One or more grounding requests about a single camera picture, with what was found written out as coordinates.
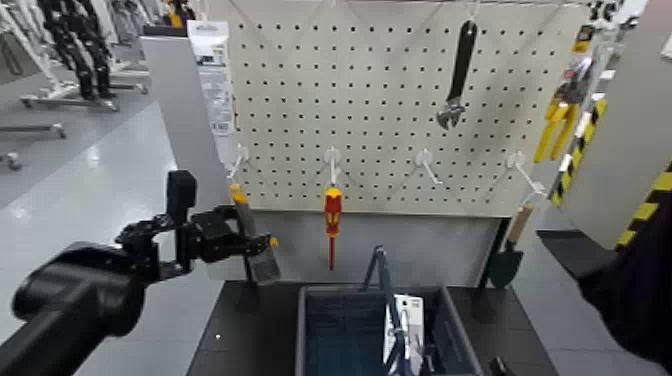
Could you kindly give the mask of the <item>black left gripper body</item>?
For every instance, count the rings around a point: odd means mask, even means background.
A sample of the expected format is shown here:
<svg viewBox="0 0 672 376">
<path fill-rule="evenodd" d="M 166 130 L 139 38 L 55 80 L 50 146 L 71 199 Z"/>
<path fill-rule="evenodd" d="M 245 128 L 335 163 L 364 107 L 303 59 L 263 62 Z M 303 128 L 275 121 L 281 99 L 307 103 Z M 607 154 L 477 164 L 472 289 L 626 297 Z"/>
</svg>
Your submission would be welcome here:
<svg viewBox="0 0 672 376">
<path fill-rule="evenodd" d="M 228 221 L 217 215 L 217 207 L 212 210 L 192 214 L 190 223 L 194 227 L 192 241 L 197 257 L 205 263 L 215 263 L 233 256 L 233 246 L 239 239 Z"/>
</svg>

